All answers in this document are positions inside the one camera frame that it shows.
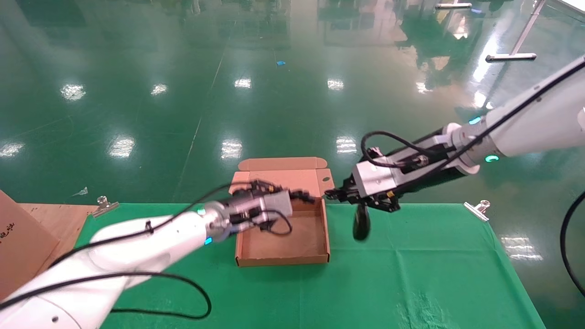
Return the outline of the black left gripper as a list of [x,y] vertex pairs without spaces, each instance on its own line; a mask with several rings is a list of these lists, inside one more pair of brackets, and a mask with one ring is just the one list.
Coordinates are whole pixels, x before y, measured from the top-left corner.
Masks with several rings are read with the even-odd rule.
[[[232,229],[271,229],[276,217],[266,212],[269,199],[275,192],[267,190],[238,188],[232,192],[230,199],[230,224]],[[290,199],[305,204],[315,204],[316,198],[306,190],[290,190]]]

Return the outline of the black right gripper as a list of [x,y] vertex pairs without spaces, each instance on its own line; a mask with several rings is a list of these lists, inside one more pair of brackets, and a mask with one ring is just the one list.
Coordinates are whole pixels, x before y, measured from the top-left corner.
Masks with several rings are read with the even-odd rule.
[[[402,195],[462,178],[460,163],[457,160],[448,160],[456,152],[451,135],[425,135],[414,140],[412,144],[425,151],[415,151],[400,160],[405,165],[400,169],[402,175],[399,176],[396,194],[393,191],[383,191],[365,196],[363,201],[367,207],[393,213],[401,209],[399,200]],[[328,200],[349,204],[359,204],[362,201],[355,183],[343,183],[339,187],[326,190],[324,196]]]

